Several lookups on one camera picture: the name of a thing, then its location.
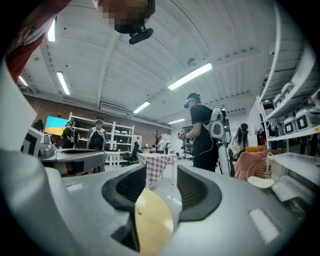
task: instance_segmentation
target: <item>red and white checkered cloth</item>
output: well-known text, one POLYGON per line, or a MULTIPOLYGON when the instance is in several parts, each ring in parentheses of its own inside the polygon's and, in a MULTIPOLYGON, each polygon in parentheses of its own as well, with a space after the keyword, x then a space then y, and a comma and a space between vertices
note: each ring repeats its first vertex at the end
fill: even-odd
POLYGON ((156 182, 165 170, 166 165, 172 165, 178 160, 175 154, 157 154, 157 153, 138 153, 140 164, 146 165, 146 175, 149 185, 156 182))

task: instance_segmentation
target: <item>brick wall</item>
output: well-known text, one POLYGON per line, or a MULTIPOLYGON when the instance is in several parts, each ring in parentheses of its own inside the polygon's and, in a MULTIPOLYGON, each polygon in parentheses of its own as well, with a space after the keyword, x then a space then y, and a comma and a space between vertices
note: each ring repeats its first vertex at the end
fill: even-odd
MULTIPOLYGON (((127 118, 120 118, 113 115, 107 115, 105 113, 99 113, 97 111, 77 107, 77 106, 71 106, 67 104, 57 103, 54 101, 41 99, 37 97, 32 97, 25 95, 24 96, 26 100, 30 103, 30 105, 33 107, 33 109, 37 113, 37 117, 35 120, 42 119, 44 126, 46 126, 47 117, 57 117, 57 115, 60 115, 63 119, 69 119, 70 112, 72 112, 72 115, 87 118, 87 119, 96 119, 97 116, 102 116, 104 118, 104 121, 107 123, 113 123, 116 122, 117 125, 121 126, 128 126, 132 127, 134 126, 134 134, 142 136, 142 146, 144 146, 146 143, 149 144, 149 146, 155 144, 155 137, 153 134, 156 133, 156 127, 153 125, 132 121, 127 118)), ((81 127, 89 129, 92 127, 92 124, 89 123, 79 123, 81 127)), ((165 128, 158 128, 159 134, 171 134, 170 129, 165 128)), ((80 132, 80 135, 82 137, 85 137, 86 134, 80 132)))

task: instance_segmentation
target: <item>red sleeve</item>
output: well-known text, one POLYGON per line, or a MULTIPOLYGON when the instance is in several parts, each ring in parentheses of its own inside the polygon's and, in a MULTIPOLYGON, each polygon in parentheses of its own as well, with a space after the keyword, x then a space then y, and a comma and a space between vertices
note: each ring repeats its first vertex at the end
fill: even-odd
POLYGON ((41 45, 44 38, 47 36, 47 32, 45 32, 38 40, 28 45, 20 45, 23 44, 23 41, 20 42, 19 39, 27 38, 32 26, 36 25, 37 28, 40 28, 50 18, 61 12, 70 2, 71 0, 47 0, 43 5, 38 7, 43 11, 38 12, 39 14, 37 16, 32 17, 32 21, 28 27, 22 27, 17 33, 17 37, 12 42, 13 47, 11 46, 14 50, 6 57, 6 64, 15 83, 18 83, 19 76, 27 64, 27 61, 34 50, 41 45))

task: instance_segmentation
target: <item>fluorescent light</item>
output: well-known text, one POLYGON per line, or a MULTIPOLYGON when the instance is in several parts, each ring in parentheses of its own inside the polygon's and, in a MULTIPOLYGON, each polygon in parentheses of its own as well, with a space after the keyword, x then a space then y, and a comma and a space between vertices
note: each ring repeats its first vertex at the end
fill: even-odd
POLYGON ((48 32, 48 40, 50 42, 56 41, 56 19, 53 20, 51 27, 48 32))
POLYGON ((67 84, 66 84, 65 79, 64 79, 64 74, 62 72, 60 72, 60 71, 57 72, 56 74, 57 74, 57 76, 59 78, 60 84, 62 85, 62 88, 63 88, 65 94, 66 95, 70 95, 70 92, 68 90, 67 84))
POLYGON ((184 121, 184 119, 180 119, 180 120, 168 122, 168 124, 171 125, 171 124, 175 124, 175 123, 179 123, 179 122, 183 122, 183 121, 184 121))
POLYGON ((21 80, 21 82, 25 85, 25 86, 29 86, 26 81, 22 78, 22 76, 19 76, 19 79, 21 80))
POLYGON ((143 110, 146 106, 149 106, 150 102, 146 101, 145 103, 143 103, 140 107, 138 107, 135 111, 133 111, 134 114, 140 112, 141 110, 143 110))
POLYGON ((202 75, 203 73, 212 70, 213 67, 211 65, 211 63, 206 64, 200 68, 198 68, 197 70, 191 72, 190 74, 187 74, 185 77, 181 78, 180 80, 176 81, 175 83, 171 84, 168 88, 173 91, 174 89, 178 88, 179 86, 182 86, 183 84, 185 84, 186 82, 202 75))

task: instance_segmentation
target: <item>table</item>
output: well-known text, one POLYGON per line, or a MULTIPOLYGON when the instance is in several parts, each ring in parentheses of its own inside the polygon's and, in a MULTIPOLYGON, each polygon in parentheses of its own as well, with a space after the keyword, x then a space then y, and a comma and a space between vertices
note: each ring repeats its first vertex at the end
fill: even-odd
POLYGON ((157 154, 157 153, 138 153, 138 162, 146 165, 146 188, 158 180, 159 177, 164 177, 164 170, 167 165, 172 165, 172 185, 175 183, 175 168, 174 162, 178 160, 175 154, 157 154))
POLYGON ((109 157, 110 167, 113 164, 114 164, 114 166, 116 166, 116 163, 117 163, 117 167, 118 168, 120 167, 120 152, 107 151, 106 156, 109 157))

